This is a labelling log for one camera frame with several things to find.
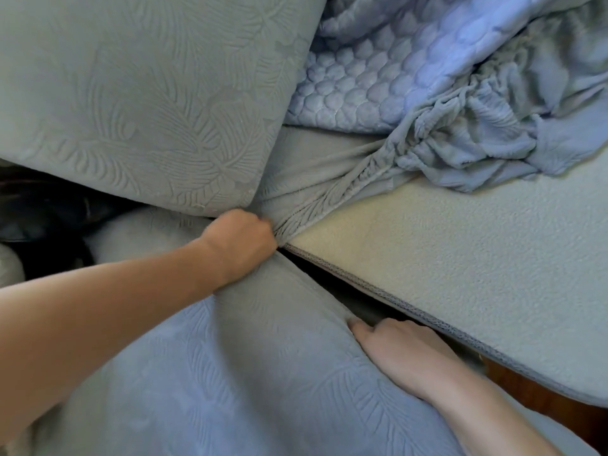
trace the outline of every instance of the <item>foam mattress topper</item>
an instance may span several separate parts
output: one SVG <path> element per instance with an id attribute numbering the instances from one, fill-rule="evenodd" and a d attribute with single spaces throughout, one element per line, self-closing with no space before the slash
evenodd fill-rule
<path id="1" fill-rule="evenodd" d="M 288 248 L 563 395 L 608 406 L 608 150 L 477 194 L 418 179 Z"/>

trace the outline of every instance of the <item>gray pillow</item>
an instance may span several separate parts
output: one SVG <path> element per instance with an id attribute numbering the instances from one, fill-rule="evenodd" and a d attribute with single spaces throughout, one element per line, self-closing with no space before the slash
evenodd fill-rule
<path id="1" fill-rule="evenodd" d="M 0 0 L 0 157 L 189 214 L 249 204 L 325 0 Z"/>

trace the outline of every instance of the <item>hand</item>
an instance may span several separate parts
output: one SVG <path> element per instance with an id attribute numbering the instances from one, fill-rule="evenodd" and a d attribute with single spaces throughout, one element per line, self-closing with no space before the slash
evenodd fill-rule
<path id="1" fill-rule="evenodd" d="M 371 328 L 359 319 L 348 327 L 371 361 L 395 384 L 432 402 L 435 391 L 466 365 L 435 331 L 414 322 L 384 319 Z"/>
<path id="2" fill-rule="evenodd" d="M 216 289 L 240 280 L 277 249 L 270 221 L 243 210 L 222 214 L 190 245 L 212 260 Z"/>

